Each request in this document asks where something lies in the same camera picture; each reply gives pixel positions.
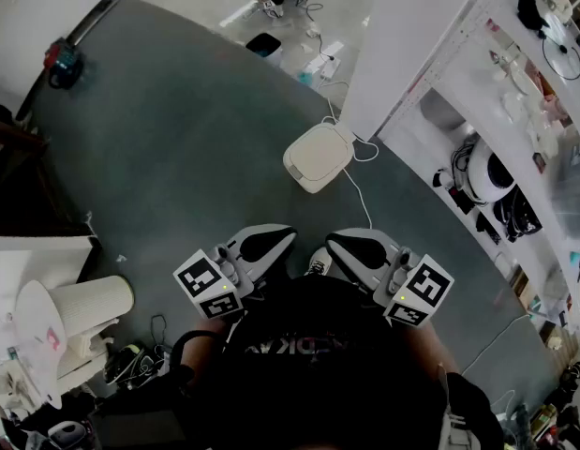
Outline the white desk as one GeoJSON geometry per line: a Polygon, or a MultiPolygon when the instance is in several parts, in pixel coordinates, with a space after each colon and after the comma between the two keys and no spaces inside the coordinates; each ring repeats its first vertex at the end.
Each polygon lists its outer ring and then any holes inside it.
{"type": "Polygon", "coordinates": [[[77,283],[92,248],[87,236],[0,237],[0,366],[20,366],[38,405],[62,407],[57,370],[73,332],[55,293],[77,283]]]}

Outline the white cylindrical paper roll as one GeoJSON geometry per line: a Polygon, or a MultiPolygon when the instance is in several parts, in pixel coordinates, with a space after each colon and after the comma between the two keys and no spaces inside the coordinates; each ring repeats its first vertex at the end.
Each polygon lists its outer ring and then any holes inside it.
{"type": "Polygon", "coordinates": [[[48,290],[26,283],[13,313],[22,370],[42,404],[62,407],[61,396],[106,366],[112,339],[100,333],[134,305],[129,283],[119,276],[48,290]]]}

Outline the person's right white shoe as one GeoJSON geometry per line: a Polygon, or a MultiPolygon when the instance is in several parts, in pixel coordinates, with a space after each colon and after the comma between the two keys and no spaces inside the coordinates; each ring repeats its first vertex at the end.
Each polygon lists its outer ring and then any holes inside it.
{"type": "Polygon", "coordinates": [[[307,275],[326,276],[331,269],[333,259],[326,247],[318,248],[310,258],[307,275]]]}

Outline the cream lidded trash bin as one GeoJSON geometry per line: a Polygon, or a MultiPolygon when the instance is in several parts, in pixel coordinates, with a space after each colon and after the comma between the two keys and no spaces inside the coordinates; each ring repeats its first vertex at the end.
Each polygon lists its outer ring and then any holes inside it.
{"type": "Polygon", "coordinates": [[[306,192],[317,193],[351,162],[355,140],[340,123],[319,123],[286,149],[284,167],[306,192]]]}

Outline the white power strip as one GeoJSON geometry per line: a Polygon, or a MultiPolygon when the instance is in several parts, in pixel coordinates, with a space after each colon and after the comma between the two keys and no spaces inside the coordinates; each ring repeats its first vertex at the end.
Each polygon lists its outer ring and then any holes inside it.
{"type": "Polygon", "coordinates": [[[337,57],[319,56],[312,60],[308,69],[315,83],[330,81],[336,74],[341,60],[337,57]]]}

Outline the red and blue power tool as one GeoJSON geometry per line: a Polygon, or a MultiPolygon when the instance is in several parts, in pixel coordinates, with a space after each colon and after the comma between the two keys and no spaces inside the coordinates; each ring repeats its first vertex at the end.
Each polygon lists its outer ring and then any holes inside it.
{"type": "Polygon", "coordinates": [[[45,52],[43,66],[51,88],[69,89],[82,74],[82,54],[74,45],[60,37],[45,52]]]}

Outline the person's black shirt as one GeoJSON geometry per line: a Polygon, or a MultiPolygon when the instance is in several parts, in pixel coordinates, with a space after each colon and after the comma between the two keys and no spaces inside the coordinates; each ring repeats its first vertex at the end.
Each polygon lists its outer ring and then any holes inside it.
{"type": "Polygon", "coordinates": [[[446,397],[400,322],[333,277],[273,289],[186,386],[191,450],[439,450],[446,397]]]}

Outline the person's left forearm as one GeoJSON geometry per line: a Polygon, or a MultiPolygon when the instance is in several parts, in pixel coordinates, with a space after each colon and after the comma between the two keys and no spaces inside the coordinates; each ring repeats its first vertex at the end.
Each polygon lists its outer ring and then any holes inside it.
{"type": "Polygon", "coordinates": [[[194,371],[190,386],[200,384],[208,373],[213,361],[222,353],[227,341],[231,326],[220,318],[200,320],[195,331],[207,332],[206,336],[193,337],[185,343],[182,352],[181,364],[194,371]]]}

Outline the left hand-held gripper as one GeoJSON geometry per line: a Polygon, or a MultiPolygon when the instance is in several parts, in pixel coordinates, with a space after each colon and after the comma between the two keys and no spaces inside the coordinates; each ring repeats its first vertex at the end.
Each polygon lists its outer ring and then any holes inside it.
{"type": "Polygon", "coordinates": [[[173,277],[205,320],[244,308],[243,299],[292,246],[297,231],[285,224],[243,228],[208,251],[197,250],[173,277]]]}

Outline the black bag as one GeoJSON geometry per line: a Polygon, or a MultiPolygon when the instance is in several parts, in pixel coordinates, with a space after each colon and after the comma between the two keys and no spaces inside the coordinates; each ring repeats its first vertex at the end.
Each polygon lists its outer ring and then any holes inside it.
{"type": "Polygon", "coordinates": [[[531,31],[540,32],[549,28],[549,23],[540,14],[535,0],[518,0],[517,17],[531,31]]]}

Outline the small white and black device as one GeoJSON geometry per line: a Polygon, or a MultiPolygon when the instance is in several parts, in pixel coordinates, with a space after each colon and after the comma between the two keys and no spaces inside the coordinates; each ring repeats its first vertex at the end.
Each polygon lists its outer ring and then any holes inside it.
{"type": "Polygon", "coordinates": [[[454,181],[454,176],[447,169],[440,169],[435,172],[432,179],[432,187],[444,188],[448,192],[451,192],[453,189],[458,191],[458,187],[454,181]]]}

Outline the round white appliance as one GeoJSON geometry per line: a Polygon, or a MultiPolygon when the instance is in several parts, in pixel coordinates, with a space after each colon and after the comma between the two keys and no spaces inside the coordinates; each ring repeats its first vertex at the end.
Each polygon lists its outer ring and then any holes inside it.
{"type": "Polygon", "coordinates": [[[481,202],[497,202],[514,187],[513,177],[482,139],[477,141],[472,148],[468,160],[467,177],[470,189],[481,202]]]}

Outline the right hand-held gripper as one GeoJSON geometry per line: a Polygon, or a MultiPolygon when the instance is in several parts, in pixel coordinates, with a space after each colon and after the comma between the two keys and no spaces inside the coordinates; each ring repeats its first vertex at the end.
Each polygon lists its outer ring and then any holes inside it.
{"type": "Polygon", "coordinates": [[[454,278],[431,256],[419,256],[379,230],[331,232],[325,246],[349,281],[391,321],[424,326],[454,285],[454,278]]]}

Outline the white shelf unit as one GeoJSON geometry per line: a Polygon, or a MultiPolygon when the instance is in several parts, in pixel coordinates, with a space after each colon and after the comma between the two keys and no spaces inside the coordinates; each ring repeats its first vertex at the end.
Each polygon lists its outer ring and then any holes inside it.
{"type": "Polygon", "coordinates": [[[537,318],[580,334],[580,79],[550,69],[542,40],[580,49],[550,5],[536,32],[517,2],[375,0],[340,120],[399,156],[503,275],[524,273],[537,318]],[[468,184],[480,139],[514,179],[497,202],[468,184]],[[458,191],[432,187],[440,169],[458,191]]]}

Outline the person's right forearm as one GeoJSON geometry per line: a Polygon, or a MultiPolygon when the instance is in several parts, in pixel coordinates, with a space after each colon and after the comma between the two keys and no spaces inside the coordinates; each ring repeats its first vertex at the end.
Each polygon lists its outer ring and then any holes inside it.
{"type": "Polygon", "coordinates": [[[439,377],[440,368],[446,373],[459,373],[453,356],[439,339],[431,322],[420,327],[403,325],[400,333],[414,360],[431,379],[439,377]]]}

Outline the round black-rimmed lid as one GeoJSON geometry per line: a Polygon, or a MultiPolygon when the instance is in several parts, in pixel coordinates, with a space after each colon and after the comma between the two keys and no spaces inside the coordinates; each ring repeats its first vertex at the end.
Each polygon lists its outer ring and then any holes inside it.
{"type": "Polygon", "coordinates": [[[549,36],[542,40],[542,54],[546,64],[564,81],[580,79],[580,53],[549,36]]]}

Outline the dark wooden furniture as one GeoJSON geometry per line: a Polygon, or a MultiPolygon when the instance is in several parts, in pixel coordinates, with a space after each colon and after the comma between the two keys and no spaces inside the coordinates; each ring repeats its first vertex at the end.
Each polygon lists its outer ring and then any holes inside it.
{"type": "Polygon", "coordinates": [[[0,122],[0,237],[90,237],[61,202],[42,161],[48,143],[0,122]]]}

